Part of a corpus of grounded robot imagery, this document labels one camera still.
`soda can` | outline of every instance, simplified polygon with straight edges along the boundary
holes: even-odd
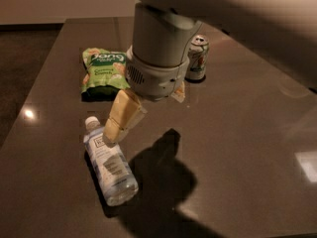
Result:
[[[189,82],[202,82],[205,78],[209,41],[206,36],[197,35],[191,41],[188,51],[189,66],[185,79]]]

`table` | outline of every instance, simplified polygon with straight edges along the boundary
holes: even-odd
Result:
[[[120,144],[140,184],[107,207],[82,144],[84,120],[111,102],[82,102],[81,54],[126,51],[133,18],[64,24],[0,153],[2,237],[273,237],[317,232],[316,96],[204,25],[206,80],[186,99],[146,102]],[[34,118],[28,116],[32,111]]]

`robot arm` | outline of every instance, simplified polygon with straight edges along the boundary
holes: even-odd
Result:
[[[129,83],[160,100],[183,81],[200,21],[222,30],[310,89],[317,89],[317,0],[141,0],[128,50]]]

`floor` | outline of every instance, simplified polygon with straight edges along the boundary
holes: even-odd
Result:
[[[0,149],[61,25],[0,27]]]

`clear bottle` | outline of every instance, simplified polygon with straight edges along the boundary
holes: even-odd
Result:
[[[109,206],[130,200],[138,192],[138,183],[118,144],[108,147],[102,137],[104,126],[94,116],[85,121],[84,144]]]

